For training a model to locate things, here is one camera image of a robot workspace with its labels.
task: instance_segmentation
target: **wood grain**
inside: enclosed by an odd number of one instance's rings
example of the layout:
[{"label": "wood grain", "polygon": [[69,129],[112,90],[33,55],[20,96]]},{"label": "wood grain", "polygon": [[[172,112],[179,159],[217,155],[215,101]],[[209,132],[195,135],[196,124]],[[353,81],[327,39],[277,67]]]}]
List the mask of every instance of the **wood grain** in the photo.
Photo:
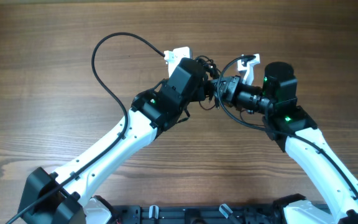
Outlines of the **wood grain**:
[{"label": "wood grain", "polygon": [[[223,67],[260,53],[255,84],[274,61],[291,63],[299,104],[358,178],[358,1],[169,1],[0,6],[0,223],[16,213],[25,178],[89,148],[122,117],[90,58],[113,32],[160,50],[189,46]],[[130,37],[100,48],[96,68],[127,108],[167,77],[162,58]],[[113,205],[271,202],[322,198],[264,133],[221,110],[190,105],[191,119],[134,154],[97,194]],[[259,115],[246,116],[260,122]]]}]

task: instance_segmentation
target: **tabletop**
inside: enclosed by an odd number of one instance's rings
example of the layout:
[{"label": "tabletop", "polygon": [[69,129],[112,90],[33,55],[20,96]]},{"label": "tabletop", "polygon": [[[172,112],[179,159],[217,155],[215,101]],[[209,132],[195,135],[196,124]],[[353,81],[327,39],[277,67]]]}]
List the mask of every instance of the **tabletop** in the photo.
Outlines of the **tabletop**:
[{"label": "tabletop", "polygon": [[[298,104],[358,178],[358,1],[2,5],[0,223],[17,212],[34,169],[51,172],[72,160],[122,118],[90,63],[94,46],[113,32],[135,33],[161,51],[189,46],[219,68],[241,54],[260,54],[255,85],[267,64],[292,64]],[[132,37],[106,41],[96,69],[127,109],[136,94],[168,77],[163,58]],[[323,202],[265,133],[223,110],[197,103],[188,109],[187,122],[135,153],[96,194],[112,205],[242,205],[295,193]],[[261,123],[261,115],[246,120]]]}]

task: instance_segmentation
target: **wooden table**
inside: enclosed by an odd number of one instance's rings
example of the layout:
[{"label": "wooden table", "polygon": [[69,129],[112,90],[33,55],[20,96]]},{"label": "wooden table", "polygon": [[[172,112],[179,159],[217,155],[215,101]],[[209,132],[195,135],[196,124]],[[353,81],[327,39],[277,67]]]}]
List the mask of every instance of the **wooden table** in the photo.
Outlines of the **wooden table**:
[{"label": "wooden table", "polygon": [[[358,178],[358,2],[170,1],[0,6],[0,223],[16,213],[26,177],[81,154],[122,117],[90,66],[96,43],[133,32],[160,50],[189,46],[223,68],[240,54],[291,63],[298,103]],[[167,78],[162,58],[131,37],[100,48],[96,67],[129,108]],[[322,202],[302,169],[265,133],[222,110],[191,119],[134,154],[97,194],[112,205]],[[246,116],[260,122],[260,115]]]}]

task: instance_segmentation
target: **robotic arm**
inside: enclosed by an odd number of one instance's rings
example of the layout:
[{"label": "robotic arm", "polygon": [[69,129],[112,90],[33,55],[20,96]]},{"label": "robotic arm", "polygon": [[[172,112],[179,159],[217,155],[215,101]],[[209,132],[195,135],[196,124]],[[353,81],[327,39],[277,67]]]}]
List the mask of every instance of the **robotic arm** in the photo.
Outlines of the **robotic arm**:
[{"label": "robotic arm", "polygon": [[[230,107],[262,113],[264,126],[271,140],[293,158],[310,177],[332,215],[311,205],[305,198],[289,198],[277,203],[280,221],[287,223],[354,223],[358,222],[358,195],[349,190],[349,184],[332,162],[308,143],[284,134],[297,135],[320,147],[339,166],[358,192],[358,180],[336,157],[317,124],[297,106],[296,84],[292,67],[283,62],[266,66],[263,87],[252,86],[252,67],[259,62],[259,55],[244,57],[237,67],[244,77],[218,79],[216,67],[203,59],[191,59],[189,48],[165,52],[170,68],[170,78],[156,87],[139,93],[128,112],[128,129],[121,140],[102,158],[75,176],[55,195],[28,210],[22,218],[27,223],[112,223],[114,212],[102,198],[92,197],[104,180],[135,152],[152,143],[164,131],[186,121],[190,114],[189,103],[209,100],[215,96]],[[185,112],[187,118],[179,120]],[[27,178],[19,211],[36,201],[50,189],[75,175],[90,160],[99,155],[118,138],[124,118],[104,137],[71,162],[56,168],[51,174],[41,167]]]}]

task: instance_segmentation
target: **wooden surface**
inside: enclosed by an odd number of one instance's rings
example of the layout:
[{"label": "wooden surface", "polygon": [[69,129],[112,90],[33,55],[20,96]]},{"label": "wooden surface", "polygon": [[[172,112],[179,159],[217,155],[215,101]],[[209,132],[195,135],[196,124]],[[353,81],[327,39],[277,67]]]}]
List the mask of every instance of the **wooden surface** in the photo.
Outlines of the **wooden surface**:
[{"label": "wooden surface", "polygon": [[[91,71],[93,47],[133,32],[160,50],[189,46],[223,68],[260,53],[289,62],[298,102],[358,178],[358,1],[119,2],[0,6],[0,223],[16,213],[26,177],[51,172],[122,117]],[[162,58],[130,37],[100,48],[96,68],[127,108],[167,77]],[[191,119],[163,133],[97,194],[113,205],[271,202],[301,193],[322,202],[300,167],[266,134],[222,110],[190,105]],[[246,117],[260,122],[260,115]]]}]

